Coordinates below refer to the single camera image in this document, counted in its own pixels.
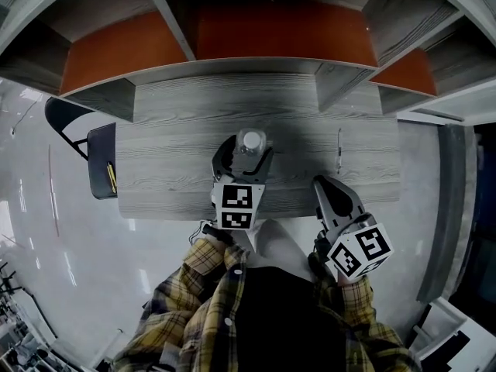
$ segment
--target cable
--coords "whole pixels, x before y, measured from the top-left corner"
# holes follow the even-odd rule
[[[10,133],[11,135],[14,135],[16,133],[16,127],[20,124],[20,122],[22,121],[22,119],[24,119],[26,117],[26,115],[29,113],[29,110],[31,110],[31,108],[36,104],[38,103],[40,100],[41,100],[41,97],[42,97],[42,94],[40,94],[40,96],[38,97],[37,100],[35,100],[35,102],[30,106],[28,107],[28,109],[26,110],[26,112],[22,115],[22,117],[19,119],[19,121],[10,129]]]
[[[202,227],[205,225],[205,223],[209,223],[210,225],[213,224],[213,223],[216,223],[217,222],[217,219],[216,220],[208,220],[208,219],[202,219],[200,221],[200,225],[198,226],[198,228],[193,232],[193,234],[191,234],[189,236],[189,243],[190,245],[193,245],[194,242],[193,242],[193,239],[198,235],[200,234],[201,230],[202,230]]]
[[[190,243],[190,245],[193,245],[193,239],[194,239],[194,238],[195,238],[195,237],[196,237],[196,236],[200,233],[200,230],[202,230],[202,223],[203,223],[203,222],[204,222],[204,221],[203,221],[203,220],[201,220],[201,221],[200,221],[200,225],[198,226],[198,228],[197,228],[197,229],[193,232],[193,234],[191,234],[191,235],[189,236],[189,243]]]

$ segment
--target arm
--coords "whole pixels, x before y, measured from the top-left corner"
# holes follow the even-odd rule
[[[374,293],[368,277],[340,288],[343,297],[341,316],[361,341],[374,369],[384,372],[420,370],[396,332],[375,319]]]
[[[376,321],[368,277],[353,283],[338,277],[337,286],[317,253],[308,256],[308,263],[318,278],[316,289],[325,294],[319,299],[321,306],[332,309],[350,326],[377,372],[420,371],[394,330]]]
[[[152,364],[175,369],[184,328],[221,276],[225,247],[213,237],[194,244],[181,268],[153,292],[134,337],[115,357],[116,371],[147,370]]]

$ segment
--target plastic bottle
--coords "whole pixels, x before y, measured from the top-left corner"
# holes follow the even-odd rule
[[[243,128],[236,136],[238,151],[247,156],[261,156],[265,151],[267,137],[264,131]]]

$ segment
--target black shirt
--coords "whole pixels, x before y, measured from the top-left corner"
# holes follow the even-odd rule
[[[345,370],[345,339],[313,283],[277,267],[247,269],[236,313],[239,370]]]

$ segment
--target bottle cap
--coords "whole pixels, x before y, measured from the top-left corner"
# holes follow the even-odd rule
[[[243,143],[248,149],[256,149],[257,147],[260,146],[260,143],[262,142],[262,138],[260,137],[259,133],[255,133],[254,131],[250,131],[245,134],[243,137]]]

